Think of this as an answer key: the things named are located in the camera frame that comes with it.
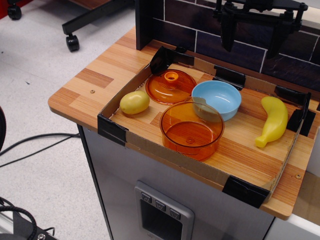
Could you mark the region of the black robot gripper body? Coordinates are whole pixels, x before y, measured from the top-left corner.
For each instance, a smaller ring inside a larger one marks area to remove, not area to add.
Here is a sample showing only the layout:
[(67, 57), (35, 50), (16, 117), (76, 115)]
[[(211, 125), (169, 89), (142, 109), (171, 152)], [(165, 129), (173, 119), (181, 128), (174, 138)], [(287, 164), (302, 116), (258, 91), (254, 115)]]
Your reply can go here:
[(223, 27), (234, 23), (251, 23), (274, 30), (298, 31), (308, 5), (295, 0), (218, 0), (213, 11)]

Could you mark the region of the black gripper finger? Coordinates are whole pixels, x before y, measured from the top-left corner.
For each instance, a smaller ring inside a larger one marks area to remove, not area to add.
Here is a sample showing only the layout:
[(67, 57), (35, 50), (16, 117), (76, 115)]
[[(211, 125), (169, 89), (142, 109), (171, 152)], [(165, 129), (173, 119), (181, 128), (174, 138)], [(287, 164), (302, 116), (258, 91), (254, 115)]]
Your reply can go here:
[(232, 50), (235, 33), (237, 29), (237, 21), (235, 15), (229, 12), (222, 12), (220, 18), (221, 42), (223, 48), (230, 52)]
[(274, 24), (270, 44), (266, 53), (267, 59), (274, 58), (280, 51), (288, 36), (295, 30), (292, 21), (280, 21)]

